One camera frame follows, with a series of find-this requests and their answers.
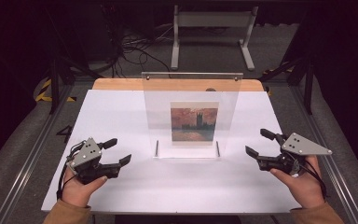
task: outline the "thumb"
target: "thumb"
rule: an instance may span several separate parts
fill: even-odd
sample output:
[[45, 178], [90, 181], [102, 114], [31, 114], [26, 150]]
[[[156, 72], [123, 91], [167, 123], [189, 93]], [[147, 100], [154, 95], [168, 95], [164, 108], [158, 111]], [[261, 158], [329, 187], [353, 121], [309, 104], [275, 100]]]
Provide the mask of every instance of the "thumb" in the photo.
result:
[[270, 172], [283, 182], [287, 187], [292, 183], [293, 177], [278, 169], [271, 169]]
[[107, 180], [107, 176], [101, 176], [100, 178], [94, 179], [92, 182], [85, 185], [85, 189], [89, 192], [89, 194], [93, 193], [95, 190], [100, 188]]

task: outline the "painting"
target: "painting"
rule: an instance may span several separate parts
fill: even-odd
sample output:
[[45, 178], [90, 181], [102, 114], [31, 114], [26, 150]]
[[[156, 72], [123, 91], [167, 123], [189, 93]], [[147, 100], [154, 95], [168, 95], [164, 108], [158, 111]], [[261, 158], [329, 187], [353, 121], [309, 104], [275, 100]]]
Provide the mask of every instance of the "painting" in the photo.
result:
[[218, 102], [171, 102], [173, 142], [211, 142]]

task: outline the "white table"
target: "white table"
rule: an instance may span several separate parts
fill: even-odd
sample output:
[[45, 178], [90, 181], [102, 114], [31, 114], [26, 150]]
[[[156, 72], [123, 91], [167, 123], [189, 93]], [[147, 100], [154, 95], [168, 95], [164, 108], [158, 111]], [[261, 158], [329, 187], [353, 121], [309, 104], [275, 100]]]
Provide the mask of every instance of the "white table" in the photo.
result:
[[97, 143], [117, 138], [103, 151], [101, 163], [132, 154], [117, 179], [109, 179], [91, 197], [93, 212], [111, 214], [265, 214], [298, 207], [288, 188], [269, 172], [259, 171], [245, 152], [277, 156], [279, 146], [259, 134], [280, 133], [268, 95], [241, 91], [227, 147], [219, 159], [156, 159], [150, 146], [143, 91], [89, 91], [59, 167], [42, 205], [56, 203], [58, 179], [71, 146], [93, 137]]

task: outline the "framed picture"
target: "framed picture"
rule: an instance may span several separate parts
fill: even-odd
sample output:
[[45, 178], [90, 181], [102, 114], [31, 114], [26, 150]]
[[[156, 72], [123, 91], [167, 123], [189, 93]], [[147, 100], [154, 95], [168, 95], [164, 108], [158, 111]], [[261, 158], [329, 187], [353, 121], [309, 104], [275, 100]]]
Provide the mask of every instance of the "framed picture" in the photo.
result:
[[219, 102], [171, 102], [174, 143], [212, 143]]

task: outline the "sleeve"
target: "sleeve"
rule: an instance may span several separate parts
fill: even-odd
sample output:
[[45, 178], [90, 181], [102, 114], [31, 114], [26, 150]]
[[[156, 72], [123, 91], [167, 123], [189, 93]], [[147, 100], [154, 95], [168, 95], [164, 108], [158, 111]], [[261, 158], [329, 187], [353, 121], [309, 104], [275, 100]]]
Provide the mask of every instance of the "sleeve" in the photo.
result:
[[44, 224], [87, 223], [91, 207], [77, 207], [59, 199], [45, 218]]
[[343, 224], [344, 222], [338, 216], [336, 211], [328, 204], [324, 203], [320, 206], [302, 209], [296, 208], [290, 210], [297, 224]]

